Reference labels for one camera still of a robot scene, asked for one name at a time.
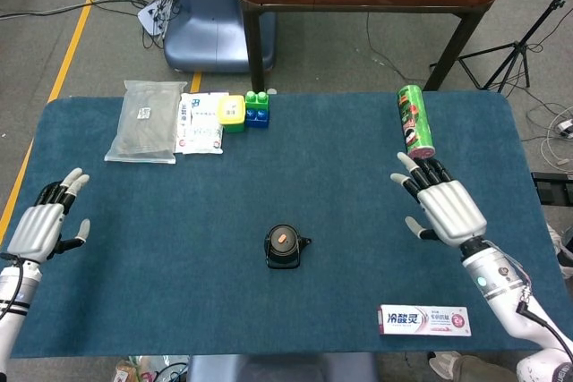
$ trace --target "green can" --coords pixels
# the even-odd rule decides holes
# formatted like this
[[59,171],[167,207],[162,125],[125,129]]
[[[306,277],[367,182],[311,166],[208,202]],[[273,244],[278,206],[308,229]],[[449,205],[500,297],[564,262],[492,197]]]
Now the green can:
[[406,153],[411,158],[433,157],[436,149],[432,144],[432,134],[420,87],[406,85],[398,92],[398,110],[406,143]]

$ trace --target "yellow floor line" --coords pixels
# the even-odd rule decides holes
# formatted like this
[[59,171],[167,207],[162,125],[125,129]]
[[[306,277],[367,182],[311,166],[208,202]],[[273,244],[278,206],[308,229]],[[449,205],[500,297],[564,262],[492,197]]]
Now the yellow floor line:
[[[64,60],[62,61],[62,65],[60,66],[60,72],[58,72],[57,74],[56,82],[54,82],[54,87],[52,87],[52,91],[50,92],[50,97],[47,100],[48,103],[53,100],[56,100],[60,95],[60,91],[62,90],[62,87],[64,85],[65,75],[68,73],[68,69],[70,68],[70,64],[72,63],[73,55],[75,54],[75,50],[78,47],[78,44],[80,43],[81,34],[83,32],[83,28],[86,25],[86,21],[88,20],[88,16],[90,15],[90,10],[91,6],[85,6],[81,9],[80,19],[78,20],[78,24],[75,26],[75,31],[73,32],[72,40],[70,41],[68,50],[65,52]],[[4,211],[2,212],[2,218],[0,218],[0,244],[2,244],[2,241],[4,240],[4,235],[6,234],[6,230],[8,229],[8,223],[10,222],[10,218],[12,217],[14,206],[16,205],[18,194],[20,193],[21,181],[24,177],[24,173],[26,172],[26,167],[28,166],[28,160],[30,158],[31,148],[32,148],[32,143],[30,143],[30,145],[28,146],[26,157],[24,157],[24,161],[22,161],[21,163],[20,172],[18,172],[18,176],[16,176],[16,181],[14,182],[12,191],[10,191],[10,196],[8,196],[8,201],[6,202],[6,206],[4,208]]]
[[195,72],[193,74],[193,80],[191,81],[191,93],[198,93],[201,87],[201,72]]

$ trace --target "robotic hand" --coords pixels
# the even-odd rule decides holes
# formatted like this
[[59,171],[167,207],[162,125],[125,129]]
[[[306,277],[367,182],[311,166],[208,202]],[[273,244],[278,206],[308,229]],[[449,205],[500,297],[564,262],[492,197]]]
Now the robotic hand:
[[420,239],[460,248],[463,266],[508,334],[544,348],[519,362],[517,378],[521,382],[573,380],[573,343],[532,295],[531,281],[521,265],[483,238],[487,223],[466,188],[434,158],[414,161],[398,153],[398,159],[411,177],[392,174],[390,178],[415,198],[433,227],[425,229],[408,216],[409,229]]
[[89,219],[81,222],[73,239],[62,241],[60,234],[65,216],[89,180],[76,168],[61,182],[47,185],[24,212],[6,253],[0,254],[12,262],[0,273],[0,382],[6,381],[6,362],[42,278],[40,264],[82,246],[90,234]]

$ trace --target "gray floor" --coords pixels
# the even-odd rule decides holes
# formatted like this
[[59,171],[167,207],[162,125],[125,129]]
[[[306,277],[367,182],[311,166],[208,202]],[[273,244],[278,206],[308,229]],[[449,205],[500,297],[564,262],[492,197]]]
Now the gray floor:
[[[84,0],[2,0],[0,13],[46,10]],[[551,0],[498,0],[472,37],[467,52],[519,38]],[[51,18],[1,21],[0,29],[0,208],[8,199],[33,137],[38,118],[54,84],[72,37],[79,12]],[[539,39],[550,31],[563,11],[558,11],[539,31]],[[573,57],[573,16],[548,39],[541,54],[530,55],[532,92],[547,102],[573,105],[570,62]],[[372,43],[412,78],[428,76],[427,65],[436,60],[455,28],[457,19],[442,15],[385,14],[371,17]],[[367,45],[363,13],[285,13],[279,16],[278,59],[268,75],[268,86],[280,92],[395,91],[403,81],[380,65],[380,58]],[[431,40],[428,43],[423,36]],[[472,67],[482,77],[491,73],[499,55],[480,58]],[[81,43],[67,74],[60,97],[119,96],[123,80],[191,80],[190,74],[171,71],[163,53],[141,46],[141,30],[133,17],[91,11]],[[247,75],[205,74],[202,90],[225,89],[243,93],[250,87]],[[446,79],[443,89],[471,89],[459,66]],[[526,121],[526,111],[537,105],[516,89],[509,97],[523,139],[543,134]],[[538,122],[552,119],[542,109]],[[539,154],[539,140],[524,143],[532,170],[551,172]],[[555,150],[571,157],[571,147],[558,142]],[[563,231],[573,219],[568,208],[546,208],[549,222]],[[519,353],[479,354],[510,368]],[[12,381],[91,380],[108,381],[117,358],[41,359],[12,361]],[[428,370],[425,354],[401,353],[380,357],[386,381],[437,380]]]

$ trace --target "toothpaste box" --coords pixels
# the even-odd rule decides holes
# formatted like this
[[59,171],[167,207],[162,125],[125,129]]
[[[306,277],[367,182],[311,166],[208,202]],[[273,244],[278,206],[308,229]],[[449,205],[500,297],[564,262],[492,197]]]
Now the toothpaste box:
[[462,307],[382,304],[378,326],[381,335],[472,335]]

